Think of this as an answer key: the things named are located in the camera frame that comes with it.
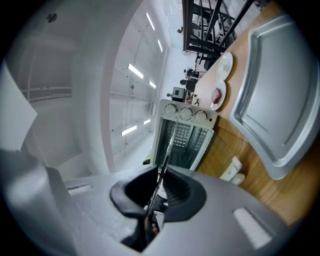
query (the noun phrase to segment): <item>white plate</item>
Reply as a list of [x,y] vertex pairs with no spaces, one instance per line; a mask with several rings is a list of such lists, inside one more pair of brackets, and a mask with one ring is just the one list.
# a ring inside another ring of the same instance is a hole
[[215,88],[213,89],[213,91],[215,91],[216,88],[220,89],[220,91],[221,91],[221,99],[219,100],[219,102],[217,104],[211,103],[212,110],[217,110],[218,108],[221,107],[222,103],[224,103],[224,101],[225,101],[226,93],[227,93],[226,83],[222,80],[219,80],[215,83]]
[[226,80],[230,75],[232,70],[232,66],[234,64],[234,58],[230,52],[226,52],[222,55],[218,67],[216,69],[216,79],[218,80]]

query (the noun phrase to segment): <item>small white dish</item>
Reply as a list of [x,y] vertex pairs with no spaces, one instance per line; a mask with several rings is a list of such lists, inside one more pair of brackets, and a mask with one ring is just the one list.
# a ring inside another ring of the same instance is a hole
[[222,55],[216,69],[216,79],[225,81],[231,73],[233,64],[234,57],[230,52],[226,52]]
[[227,87],[226,87],[225,81],[222,81],[222,80],[217,81],[215,83],[215,88],[213,89],[213,91],[215,91],[216,88],[218,88],[221,91],[221,99],[217,104],[214,104],[213,102],[211,103],[212,110],[217,110],[221,107],[222,103],[224,103],[225,101],[226,94],[227,94]]
[[246,176],[244,174],[237,173],[236,175],[234,175],[232,180],[230,180],[230,182],[239,186],[242,182],[245,181],[245,178],[246,178]]

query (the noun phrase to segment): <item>fluorescent light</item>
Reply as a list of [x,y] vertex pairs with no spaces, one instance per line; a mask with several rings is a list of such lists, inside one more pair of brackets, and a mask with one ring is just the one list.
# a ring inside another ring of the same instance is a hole
[[137,126],[136,126],[136,125],[135,125],[134,127],[131,127],[131,128],[129,128],[129,129],[126,129],[126,130],[122,131],[122,132],[121,132],[121,136],[125,136],[126,134],[134,131],[135,129],[137,129]]
[[151,85],[153,88],[157,88],[156,85],[151,81],[149,81],[149,85]]
[[132,66],[131,64],[129,64],[128,69],[131,70],[133,73],[135,73],[141,79],[144,79],[144,75],[138,69],[136,69],[134,66]]
[[160,43],[159,40],[158,40],[158,44],[159,44],[160,50],[161,50],[161,52],[162,52],[162,46],[161,46],[161,43]]
[[154,25],[152,24],[152,21],[151,21],[151,19],[150,19],[150,17],[149,17],[149,14],[146,12],[145,15],[146,15],[146,17],[148,18],[148,21],[150,22],[150,25],[151,25],[153,31],[155,31],[155,27],[154,27]]
[[170,28],[170,27],[169,27],[168,17],[167,17],[167,16],[165,16],[165,17],[166,17],[166,23],[168,24],[168,28]]

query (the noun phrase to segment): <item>toaster oven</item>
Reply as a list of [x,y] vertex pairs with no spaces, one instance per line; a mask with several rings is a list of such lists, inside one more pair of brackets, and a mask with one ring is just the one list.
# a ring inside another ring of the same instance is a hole
[[213,137],[217,117],[212,110],[161,99],[156,112],[150,163],[162,167],[177,122],[168,164],[194,171]]

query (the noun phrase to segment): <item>oven control knob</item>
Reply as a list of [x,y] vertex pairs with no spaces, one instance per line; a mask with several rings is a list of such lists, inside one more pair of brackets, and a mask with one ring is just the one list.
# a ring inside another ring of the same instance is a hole
[[192,117],[192,110],[189,107],[184,107],[180,110],[180,117],[183,120],[189,120]]
[[164,108],[164,113],[168,116],[168,117],[173,117],[175,115],[175,113],[177,113],[177,107],[174,104],[168,104],[165,106]]
[[207,120],[207,113],[204,112],[203,110],[200,110],[197,113],[195,113],[194,119],[197,123],[201,124]]

